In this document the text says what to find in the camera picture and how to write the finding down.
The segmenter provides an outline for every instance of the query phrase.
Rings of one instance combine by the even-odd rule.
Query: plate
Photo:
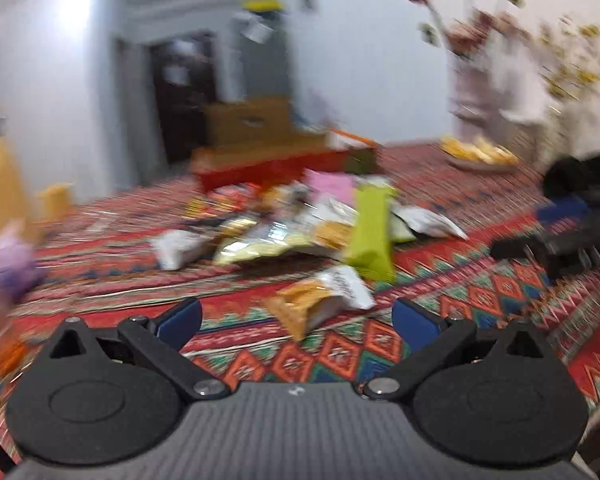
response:
[[[445,154],[446,161],[463,171],[475,171],[477,173],[511,173],[518,168],[518,164],[487,164],[478,160],[465,160],[456,156]]]

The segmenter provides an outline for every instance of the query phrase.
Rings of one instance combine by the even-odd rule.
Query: door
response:
[[[162,140],[170,164],[209,145],[204,107],[216,102],[215,36],[197,32],[150,48]]]

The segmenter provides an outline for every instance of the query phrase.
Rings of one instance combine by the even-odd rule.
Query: pink snack package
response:
[[[355,207],[356,205],[354,198],[356,177],[353,175],[304,170],[304,183],[311,190],[312,203],[321,195],[328,194],[349,206]]]
[[[0,285],[16,303],[44,275],[31,244],[20,238],[23,225],[12,221],[0,232]]]

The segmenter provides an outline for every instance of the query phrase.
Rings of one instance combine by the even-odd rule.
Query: screw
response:
[[[221,394],[224,392],[226,388],[225,384],[218,379],[207,379],[205,381],[200,381],[197,383],[193,390],[202,397],[214,396],[217,394]]]
[[[400,389],[400,383],[391,377],[372,379],[367,386],[376,395],[394,394]]]

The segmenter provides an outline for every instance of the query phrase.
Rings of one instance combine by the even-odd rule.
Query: gray ribbed surface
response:
[[[290,392],[303,393],[297,396]],[[428,446],[400,408],[350,384],[245,383],[199,402],[156,449],[122,465],[62,470],[27,462],[10,480],[582,480],[569,463],[494,471]]]

